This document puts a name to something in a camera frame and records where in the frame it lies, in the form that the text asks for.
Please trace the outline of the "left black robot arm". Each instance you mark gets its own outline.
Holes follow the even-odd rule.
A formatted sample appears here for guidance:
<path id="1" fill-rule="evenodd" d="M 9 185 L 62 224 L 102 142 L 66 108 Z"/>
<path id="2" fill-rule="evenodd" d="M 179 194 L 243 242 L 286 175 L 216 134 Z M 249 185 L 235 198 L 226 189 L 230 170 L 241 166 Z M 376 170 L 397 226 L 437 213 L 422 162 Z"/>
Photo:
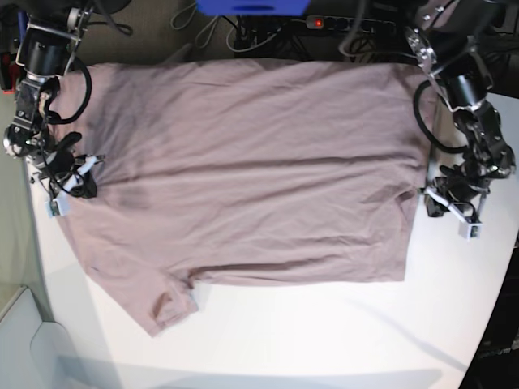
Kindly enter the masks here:
<path id="1" fill-rule="evenodd" d="M 480 38 L 510 6 L 509 1 L 410 1 L 399 7 L 405 16 L 403 37 L 409 56 L 426 76 L 413 98 L 418 127 L 439 151 L 460 155 L 459 165 L 441 165 L 440 176 L 422 190 L 427 214 L 451 212 L 466 228 L 477 229 L 494 180 L 516 170 L 516 158 L 501 131 L 500 114 L 488 101 L 493 77 L 480 49 Z M 432 88 L 453 116 L 466 144 L 449 147 L 425 125 L 420 101 Z"/>

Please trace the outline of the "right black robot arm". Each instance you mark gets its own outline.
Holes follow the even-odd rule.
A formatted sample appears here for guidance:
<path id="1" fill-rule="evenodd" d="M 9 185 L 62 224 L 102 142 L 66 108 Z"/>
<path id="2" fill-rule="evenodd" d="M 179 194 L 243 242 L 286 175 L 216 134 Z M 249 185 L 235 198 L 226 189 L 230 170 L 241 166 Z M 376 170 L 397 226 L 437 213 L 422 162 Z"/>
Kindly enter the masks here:
<path id="1" fill-rule="evenodd" d="M 11 82 L 15 93 L 15 116 L 3 138 L 5 152 L 27 160 L 37 170 L 51 202 L 59 195 L 91 199 L 97 185 L 90 170 L 101 158 L 75 155 L 73 147 L 82 139 L 71 132 L 61 140 L 51 133 L 52 126 L 77 121 L 92 95 L 92 77 L 76 52 L 94 14 L 102 23 L 131 36 L 132 28 L 114 21 L 113 15 L 128 6 L 127 1 L 3 1 L 2 11 L 17 13 L 19 29 L 17 53 L 2 53 L 1 81 Z M 51 110 L 60 92 L 60 77 L 78 70 L 84 77 L 85 93 L 78 109 L 68 118 Z"/>

